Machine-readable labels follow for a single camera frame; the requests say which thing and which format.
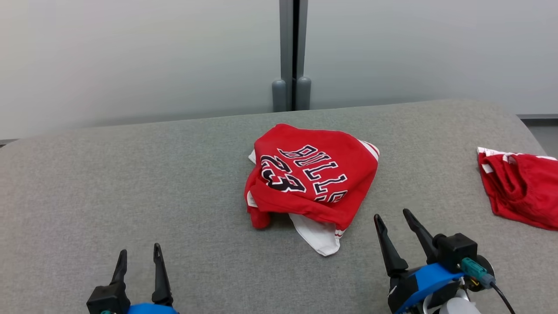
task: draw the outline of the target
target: couch cushion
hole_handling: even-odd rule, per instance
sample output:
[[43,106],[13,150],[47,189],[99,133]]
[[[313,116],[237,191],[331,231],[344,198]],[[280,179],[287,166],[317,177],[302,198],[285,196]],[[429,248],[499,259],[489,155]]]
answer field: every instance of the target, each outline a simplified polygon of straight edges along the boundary
[[[252,228],[243,200],[255,139],[277,123],[348,132],[380,150],[372,187],[339,252],[318,255],[288,217]],[[402,209],[432,234],[462,232],[518,313],[558,308],[558,233],[496,217],[477,146],[545,152],[514,115],[450,100],[82,129],[0,149],[0,307],[84,313],[128,250],[127,294],[149,302],[162,246],[182,313],[388,313],[373,223],[382,215],[411,267],[424,265]],[[496,292],[473,293],[504,313]]]

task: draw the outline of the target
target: white trim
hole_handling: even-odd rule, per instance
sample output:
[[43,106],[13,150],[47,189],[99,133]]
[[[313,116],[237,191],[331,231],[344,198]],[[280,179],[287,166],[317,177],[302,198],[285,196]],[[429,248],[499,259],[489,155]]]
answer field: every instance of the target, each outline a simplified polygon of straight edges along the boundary
[[482,164],[481,165],[483,167],[483,170],[485,173],[493,173],[494,169],[492,169],[492,167],[488,164]]
[[379,151],[378,151],[378,148],[377,148],[376,146],[374,146],[374,145],[372,145],[372,144],[370,144],[370,143],[368,143],[368,142],[365,142],[365,141],[361,141],[361,140],[358,140],[358,141],[362,144],[362,146],[364,146],[364,148],[366,148],[366,149],[370,152],[370,154],[372,154],[372,156],[374,156],[374,158],[376,159],[376,161],[379,160],[379,155],[378,155],[378,153],[377,153],[377,152],[379,152]]
[[256,150],[252,150],[250,155],[248,155],[248,159],[250,159],[250,161],[253,162],[254,165],[256,164]]

